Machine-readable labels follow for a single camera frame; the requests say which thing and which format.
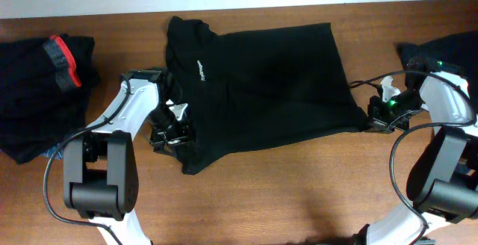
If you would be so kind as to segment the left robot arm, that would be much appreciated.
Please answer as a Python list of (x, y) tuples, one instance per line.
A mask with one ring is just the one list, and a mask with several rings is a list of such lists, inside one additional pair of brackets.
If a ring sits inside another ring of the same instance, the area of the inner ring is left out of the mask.
[(187, 105), (164, 68), (133, 70), (103, 114), (63, 151), (63, 200), (107, 244), (150, 244), (134, 206), (139, 178), (133, 140), (144, 123), (154, 152), (179, 160), (196, 153)]

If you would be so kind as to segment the black t-shirt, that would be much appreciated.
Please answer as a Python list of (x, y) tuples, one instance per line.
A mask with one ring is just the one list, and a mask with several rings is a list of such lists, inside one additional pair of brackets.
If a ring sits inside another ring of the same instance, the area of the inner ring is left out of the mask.
[(186, 175), (231, 153), (367, 126), (329, 23), (220, 35), (199, 19), (174, 16), (166, 62), (195, 131), (196, 148), (178, 154)]

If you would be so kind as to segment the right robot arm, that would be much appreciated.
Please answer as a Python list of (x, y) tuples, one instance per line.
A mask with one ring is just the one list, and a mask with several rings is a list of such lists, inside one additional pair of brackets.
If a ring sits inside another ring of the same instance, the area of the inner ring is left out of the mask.
[[(477, 110), (468, 91), (471, 77), (462, 66), (424, 57), (410, 59), (402, 72), (404, 91), (393, 86), (392, 73), (367, 80), (379, 92), (367, 106), (367, 130), (401, 132), (389, 156), (400, 204), (353, 235), (352, 244), (430, 244), (430, 232), (477, 218)], [(432, 129), (432, 139), (402, 193), (394, 172), (398, 147), (425, 128)]]

